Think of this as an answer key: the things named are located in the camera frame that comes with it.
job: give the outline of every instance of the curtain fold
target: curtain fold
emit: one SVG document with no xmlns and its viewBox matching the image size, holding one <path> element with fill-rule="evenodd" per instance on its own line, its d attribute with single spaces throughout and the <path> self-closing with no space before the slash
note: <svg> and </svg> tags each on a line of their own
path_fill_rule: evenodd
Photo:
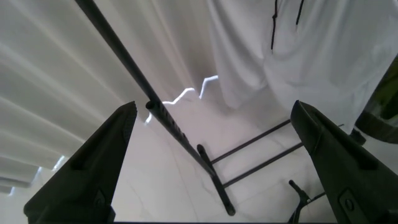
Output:
<svg viewBox="0 0 398 224">
<path fill-rule="evenodd" d="M 96 1 L 159 97 L 215 74 L 206 3 Z M 0 1 L 0 192 L 29 187 L 119 106 L 147 97 L 71 0 Z"/>
</svg>

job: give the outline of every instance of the black drawstring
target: black drawstring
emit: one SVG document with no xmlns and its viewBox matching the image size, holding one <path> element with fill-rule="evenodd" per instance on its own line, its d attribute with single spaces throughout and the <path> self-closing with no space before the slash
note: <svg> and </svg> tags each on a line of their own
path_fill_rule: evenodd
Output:
<svg viewBox="0 0 398 224">
<path fill-rule="evenodd" d="M 300 9 L 298 9 L 296 26 L 299 24 L 301 10 L 303 9 L 304 0 L 301 0 Z M 278 17 L 278 0 L 275 0 L 275 12 L 272 16 L 272 21 L 274 23 L 274 27 L 272 28 L 272 40 L 271 40 L 271 51 L 274 52 L 274 38 L 275 38 L 275 28 L 276 28 L 276 18 Z"/>
<path fill-rule="evenodd" d="M 298 10 L 297 19 L 296 19 L 296 26 L 299 24 L 300 16 L 301 16 L 301 9 L 303 8 L 304 0 L 301 0 L 300 9 Z"/>
<path fill-rule="evenodd" d="M 275 12 L 274 12 L 274 15 L 272 16 L 272 21 L 274 22 L 274 27 L 272 28 L 271 50 L 274 49 L 274 37 L 275 37 L 276 17 L 278 17 L 278 0 L 275 0 Z"/>
</svg>

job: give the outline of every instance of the white garment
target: white garment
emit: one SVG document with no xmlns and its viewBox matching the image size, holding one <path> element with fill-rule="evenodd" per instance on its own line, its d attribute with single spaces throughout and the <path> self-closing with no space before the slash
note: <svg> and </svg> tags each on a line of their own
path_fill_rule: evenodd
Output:
<svg viewBox="0 0 398 224">
<path fill-rule="evenodd" d="M 281 105 L 318 108 L 350 131 L 398 53 L 397 0 L 208 1 L 224 98 L 233 108 L 269 86 Z"/>
<path fill-rule="evenodd" d="M 205 1 L 96 3 L 161 100 L 215 74 Z M 146 95 L 75 1 L 0 1 L 0 192 L 28 187 L 133 100 L 146 119 Z"/>
</svg>

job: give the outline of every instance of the floor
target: floor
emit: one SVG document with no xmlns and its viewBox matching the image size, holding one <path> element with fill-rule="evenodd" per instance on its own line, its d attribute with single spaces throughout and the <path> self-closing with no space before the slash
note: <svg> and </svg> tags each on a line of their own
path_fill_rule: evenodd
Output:
<svg viewBox="0 0 398 224">
<path fill-rule="evenodd" d="M 212 97 L 221 96 L 217 91 L 215 80 L 207 86 L 202 99 L 190 91 L 177 104 L 167 105 L 191 144 L 204 145 L 210 159 L 288 118 L 269 92 L 240 110 L 230 111 L 222 99 Z M 226 182 L 298 142 L 295 131 L 287 125 L 220 161 L 215 169 Z M 323 192 L 309 155 L 300 148 L 228 187 L 227 194 L 237 211 L 230 217 L 210 177 L 178 142 L 155 119 L 148 124 L 138 121 L 113 207 L 117 221 L 286 222 L 299 202 L 288 184 L 290 179 L 310 197 Z M 300 221 L 335 221 L 326 197 L 319 205 L 314 204 L 303 209 Z"/>
</svg>

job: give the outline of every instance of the clothing rack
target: clothing rack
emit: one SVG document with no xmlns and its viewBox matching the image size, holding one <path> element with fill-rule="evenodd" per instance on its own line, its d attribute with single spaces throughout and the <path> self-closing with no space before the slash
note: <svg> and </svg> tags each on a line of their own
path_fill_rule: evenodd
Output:
<svg viewBox="0 0 398 224">
<path fill-rule="evenodd" d="M 222 183 L 220 178 L 217 175 L 217 171 L 214 169 L 213 164 L 219 162 L 222 159 L 227 158 L 228 156 L 244 149 L 246 146 L 258 141 L 259 139 L 267 136 L 274 131 L 277 131 L 281 127 L 290 123 L 290 120 L 286 120 L 277 126 L 271 128 L 270 130 L 252 138 L 251 140 L 243 143 L 242 145 L 230 150 L 229 152 L 217 157 L 216 159 L 210 160 L 208 157 L 205 148 L 202 145 L 197 146 L 197 151 L 193 148 L 193 146 L 189 143 L 186 135 L 180 130 L 177 123 L 174 121 L 173 117 L 167 111 L 166 107 L 161 102 L 160 98 L 157 96 L 154 89 L 151 87 L 144 74 L 142 74 L 141 70 L 134 62 L 129 52 L 123 46 L 119 37 L 113 31 L 112 27 L 109 25 L 104 15 L 102 15 L 101 11 L 98 9 L 97 5 L 93 0 L 75 0 L 79 5 L 81 10 L 86 14 L 87 18 L 91 21 L 91 23 L 95 26 L 98 32 L 101 34 L 106 43 L 111 47 L 112 51 L 116 54 L 118 59 L 125 66 L 127 71 L 133 77 L 133 79 L 138 83 L 143 92 L 148 96 L 149 102 L 146 104 L 146 108 L 152 113 L 152 115 L 163 125 L 163 127 L 181 144 L 181 146 L 196 160 L 200 166 L 210 175 L 211 180 L 218 192 L 218 195 L 223 202 L 227 213 L 233 216 L 236 211 L 231 203 L 225 188 L 235 184 L 239 180 L 259 171 L 260 169 L 268 166 L 269 164 L 277 161 L 280 158 L 294 152 L 298 148 L 302 147 L 303 144 L 300 142 L 290 149 L 281 152 L 280 154 L 272 157 L 271 159 L 259 164 L 258 166 L 246 171 L 245 173 L 233 178 L 232 180 L 227 181 L 226 183 Z"/>
</svg>

